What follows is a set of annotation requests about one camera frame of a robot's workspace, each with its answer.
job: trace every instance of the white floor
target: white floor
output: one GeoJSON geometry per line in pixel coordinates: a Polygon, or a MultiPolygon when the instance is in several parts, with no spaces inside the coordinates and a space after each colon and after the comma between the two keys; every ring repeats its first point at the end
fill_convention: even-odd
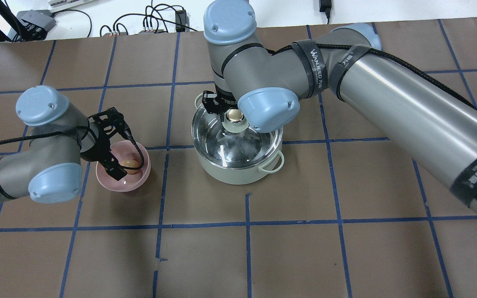
{"type": "MultiPolygon", "coordinates": [[[[18,11],[47,9],[48,0],[7,0],[16,14],[18,11]]],[[[144,13],[150,0],[94,0],[73,9],[87,12],[93,21],[91,36],[99,36],[102,25],[125,13],[144,13]]],[[[203,30],[205,8],[212,0],[155,0],[154,4],[183,5],[190,16],[190,26],[203,30]]],[[[255,9],[257,25],[297,26],[325,24],[324,13],[319,12],[318,0],[250,0],[255,9]]],[[[477,0],[332,0],[331,23],[402,21],[411,19],[451,19],[477,17],[477,0]]],[[[171,11],[162,12],[165,19],[174,20],[171,11]]],[[[89,21],[78,12],[65,12],[56,17],[57,25],[47,39],[78,38],[87,35],[89,21]]],[[[142,17],[125,17],[121,23],[129,34],[142,30],[142,17]]],[[[0,28],[7,33],[10,26],[0,17],[0,28]]]]}

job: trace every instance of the pink bowl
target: pink bowl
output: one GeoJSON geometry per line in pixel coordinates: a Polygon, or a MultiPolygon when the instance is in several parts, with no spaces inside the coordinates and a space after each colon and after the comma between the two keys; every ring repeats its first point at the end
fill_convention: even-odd
{"type": "MultiPolygon", "coordinates": [[[[145,165],[137,173],[131,175],[128,174],[119,181],[110,177],[106,173],[106,170],[104,170],[104,167],[97,163],[97,166],[95,167],[95,174],[102,187],[111,191],[126,192],[134,190],[143,185],[150,174],[150,157],[148,156],[148,151],[146,151],[143,145],[137,143],[137,146],[140,148],[145,159],[145,165]]],[[[110,148],[111,153],[119,162],[123,160],[135,160],[138,163],[141,163],[141,156],[130,141],[121,141],[115,143],[110,148]]]]}

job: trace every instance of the black pole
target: black pole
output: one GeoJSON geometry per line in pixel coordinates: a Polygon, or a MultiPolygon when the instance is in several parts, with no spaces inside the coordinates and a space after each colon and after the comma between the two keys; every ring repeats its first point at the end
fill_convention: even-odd
{"type": "Polygon", "coordinates": [[[32,37],[32,34],[25,28],[21,22],[17,19],[15,15],[12,14],[12,11],[8,6],[3,4],[3,2],[0,0],[0,15],[5,19],[5,21],[14,29],[14,31],[21,36],[21,39],[23,40],[30,40],[32,37]]]}

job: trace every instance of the brown egg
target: brown egg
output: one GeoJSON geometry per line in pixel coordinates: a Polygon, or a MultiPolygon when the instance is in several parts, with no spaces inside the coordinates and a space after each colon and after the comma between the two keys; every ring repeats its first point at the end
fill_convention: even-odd
{"type": "MultiPolygon", "coordinates": [[[[119,164],[121,164],[121,166],[127,166],[129,168],[137,168],[138,166],[140,166],[140,163],[138,163],[135,160],[123,160],[119,164]]],[[[139,171],[140,170],[128,170],[128,169],[126,169],[126,172],[130,175],[135,174],[139,171]]]]}

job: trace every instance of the cooking pot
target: cooking pot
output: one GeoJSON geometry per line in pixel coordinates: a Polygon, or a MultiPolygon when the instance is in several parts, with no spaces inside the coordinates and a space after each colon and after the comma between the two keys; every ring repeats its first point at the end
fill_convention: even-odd
{"type": "Polygon", "coordinates": [[[198,160],[204,170],[224,183],[253,183],[273,174],[284,165],[282,128],[258,133],[248,127],[242,132],[229,132],[220,117],[197,108],[191,127],[198,160]]]}

